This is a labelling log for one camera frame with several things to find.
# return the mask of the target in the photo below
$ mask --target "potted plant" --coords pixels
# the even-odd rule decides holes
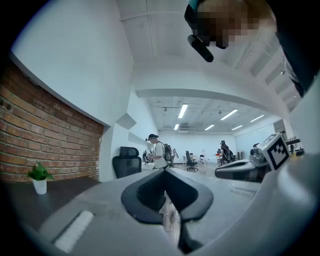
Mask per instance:
[[[30,171],[27,176],[32,178],[32,182],[35,188],[35,191],[39,195],[47,193],[47,178],[54,180],[54,177],[48,173],[46,167],[44,167],[39,161],[37,162],[38,166],[33,166],[32,171]]]

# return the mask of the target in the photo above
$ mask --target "red brick wall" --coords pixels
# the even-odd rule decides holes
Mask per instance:
[[[104,126],[33,84],[9,63],[0,78],[0,178],[30,182],[36,161],[54,179],[99,178]]]

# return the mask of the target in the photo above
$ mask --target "ceiling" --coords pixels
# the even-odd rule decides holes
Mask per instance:
[[[120,20],[136,63],[153,61],[166,56],[176,56],[189,62],[205,62],[187,42],[187,37],[191,34],[191,29],[184,19],[187,0],[117,0],[117,5]],[[256,35],[247,40],[237,41],[229,45],[227,49],[209,47],[209,50],[214,56],[214,62],[223,62],[248,76],[255,77],[260,84],[274,90],[290,112],[301,99],[288,73],[281,74],[285,70],[284,54],[275,33],[270,29],[260,29]],[[175,122],[172,119],[176,118],[179,110],[167,108],[167,112],[164,112],[163,109],[155,108],[157,99],[149,98],[149,102],[157,119],[160,116],[162,118],[162,121],[157,120],[158,128],[165,129],[167,126],[174,125]],[[198,117],[206,104],[211,102],[210,99],[159,98],[160,105],[165,104],[163,107],[178,107],[178,102],[185,103],[186,99],[194,107],[190,108],[186,114],[188,116],[186,122],[190,125],[194,124],[194,121],[191,120]],[[208,112],[207,109],[197,122],[206,126],[209,116],[212,122],[219,120],[219,117],[216,116],[218,106],[226,110],[238,108],[239,118],[245,118],[244,115],[252,113],[248,117],[250,119],[255,112],[260,111],[244,105],[238,106],[235,103],[215,100],[208,108],[215,109],[215,111]],[[228,119],[225,122],[228,123],[228,129],[233,128],[232,126],[237,123],[235,117]]]
[[[260,109],[233,102],[194,97],[150,97],[148,98],[154,120],[160,131],[173,130],[179,124],[179,131],[205,132],[205,128],[214,125],[207,133],[233,133],[233,128],[249,126],[250,121],[264,115],[271,116]],[[182,104],[188,104],[182,118],[178,118]],[[238,111],[225,120],[221,120],[232,110]]]

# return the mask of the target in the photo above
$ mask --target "white wall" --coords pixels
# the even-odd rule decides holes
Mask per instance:
[[[278,116],[261,117],[252,123],[252,125],[239,128],[234,134],[236,151],[244,151],[244,157],[249,158],[250,150],[256,143],[263,142],[269,135],[275,132],[274,122],[279,121]]]
[[[249,158],[250,150],[253,148],[253,145],[263,142],[274,133],[274,125],[271,123],[256,130],[235,136],[234,139],[236,151],[244,151],[244,158]]]
[[[225,140],[230,150],[236,152],[235,138],[232,134],[196,134],[196,133],[178,133],[176,131],[160,131],[159,140],[169,144],[176,150],[179,159],[174,159],[175,163],[182,163],[182,157],[186,151],[199,157],[205,150],[207,157],[216,155],[217,150],[221,148],[220,142]]]
[[[142,158],[146,149],[152,150],[151,143],[146,142],[145,139],[149,134],[157,135],[159,132],[148,100],[138,98],[134,88],[130,93],[127,113],[136,121],[136,124],[129,130],[127,146],[137,148]]]
[[[243,72],[214,61],[166,57],[135,63],[130,83],[139,97],[197,97],[219,99],[258,108],[288,118],[286,105],[276,92]]]
[[[108,129],[105,128],[102,135],[99,158],[99,181],[107,182],[116,179],[112,165],[112,159],[120,154],[120,147],[126,147],[128,143],[126,128],[115,123]]]
[[[134,62],[115,0],[51,1],[11,50],[27,75],[85,115],[112,126],[126,113]]]

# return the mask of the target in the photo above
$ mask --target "chair headrest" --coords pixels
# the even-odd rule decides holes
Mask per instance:
[[[135,147],[121,146],[120,155],[121,158],[136,158],[139,156],[139,151]]]

